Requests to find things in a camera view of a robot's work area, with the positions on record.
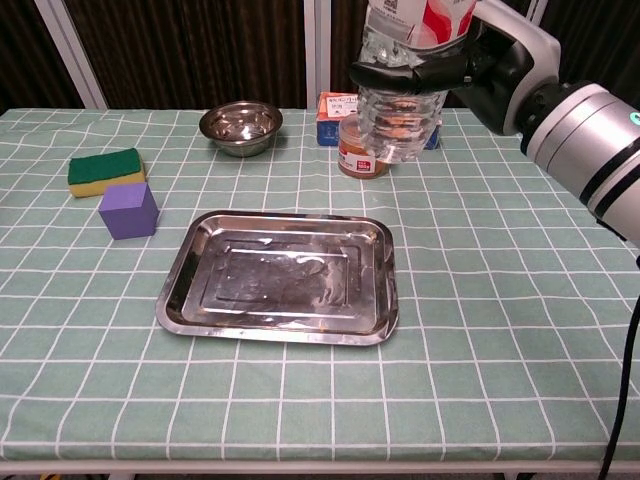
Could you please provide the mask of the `transparent plastic water bottle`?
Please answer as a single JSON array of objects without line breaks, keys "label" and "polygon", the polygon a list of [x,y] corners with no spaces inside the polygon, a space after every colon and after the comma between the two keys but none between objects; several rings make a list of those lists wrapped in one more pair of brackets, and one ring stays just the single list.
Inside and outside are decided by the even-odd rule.
[{"label": "transparent plastic water bottle", "polygon": [[466,46],[477,0],[369,0],[358,60],[358,122],[376,160],[414,160],[447,92],[473,76]]}]

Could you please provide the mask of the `stainless steel rectangular tray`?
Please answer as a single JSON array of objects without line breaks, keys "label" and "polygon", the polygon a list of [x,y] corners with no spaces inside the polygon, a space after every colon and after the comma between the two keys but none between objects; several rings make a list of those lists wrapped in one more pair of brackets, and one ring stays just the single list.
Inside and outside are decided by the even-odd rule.
[{"label": "stainless steel rectangular tray", "polygon": [[184,336],[379,344],[398,323],[392,233],[366,217],[208,212],[189,226],[155,316]]}]

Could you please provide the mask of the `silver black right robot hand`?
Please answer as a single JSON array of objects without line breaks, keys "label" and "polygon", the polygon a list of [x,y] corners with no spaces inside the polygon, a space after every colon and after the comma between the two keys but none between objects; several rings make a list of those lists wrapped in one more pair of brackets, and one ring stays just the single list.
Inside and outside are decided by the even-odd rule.
[{"label": "silver black right robot hand", "polygon": [[394,94],[450,90],[492,132],[521,133],[518,110],[536,90],[559,82],[559,42],[500,0],[480,0],[462,49],[417,66],[356,62],[361,87]]}]

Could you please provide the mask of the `orange biscuit box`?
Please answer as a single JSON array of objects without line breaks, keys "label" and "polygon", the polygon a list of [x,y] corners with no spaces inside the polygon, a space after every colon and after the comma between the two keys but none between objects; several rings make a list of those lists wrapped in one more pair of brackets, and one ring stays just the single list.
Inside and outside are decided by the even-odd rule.
[{"label": "orange biscuit box", "polygon": [[322,92],[316,111],[316,139],[320,146],[337,146],[339,122],[357,112],[358,95]]}]

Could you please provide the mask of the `clear jar with brown contents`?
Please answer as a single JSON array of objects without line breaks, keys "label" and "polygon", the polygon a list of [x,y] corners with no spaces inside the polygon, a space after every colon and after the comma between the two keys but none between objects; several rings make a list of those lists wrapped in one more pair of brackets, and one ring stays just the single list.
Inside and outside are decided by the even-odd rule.
[{"label": "clear jar with brown contents", "polygon": [[386,175],[389,165],[370,155],[361,142],[358,116],[351,114],[339,122],[338,166],[348,176],[373,179]]}]

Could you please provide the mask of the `purple cube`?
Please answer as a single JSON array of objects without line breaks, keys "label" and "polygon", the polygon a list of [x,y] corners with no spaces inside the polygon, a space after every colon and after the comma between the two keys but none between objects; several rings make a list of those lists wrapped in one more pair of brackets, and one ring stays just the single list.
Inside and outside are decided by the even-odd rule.
[{"label": "purple cube", "polygon": [[99,214],[112,239],[124,240],[154,235],[159,209],[149,185],[142,182],[109,186]]}]

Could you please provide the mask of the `stainless steel round bowl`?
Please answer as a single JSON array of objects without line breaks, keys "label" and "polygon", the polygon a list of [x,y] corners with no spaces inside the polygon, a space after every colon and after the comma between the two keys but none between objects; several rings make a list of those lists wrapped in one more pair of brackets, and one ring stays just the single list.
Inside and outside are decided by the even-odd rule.
[{"label": "stainless steel round bowl", "polygon": [[207,111],[199,130],[233,157],[251,157],[272,145],[283,124],[281,111],[260,101],[235,101]]}]

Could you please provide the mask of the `green yellow sponge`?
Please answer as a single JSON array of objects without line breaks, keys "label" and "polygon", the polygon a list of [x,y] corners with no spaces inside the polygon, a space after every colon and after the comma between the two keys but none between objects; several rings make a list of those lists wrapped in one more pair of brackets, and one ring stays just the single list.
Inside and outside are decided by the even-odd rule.
[{"label": "green yellow sponge", "polygon": [[113,185],[145,181],[144,163],[135,148],[71,158],[67,173],[69,191],[75,198],[99,196]]}]

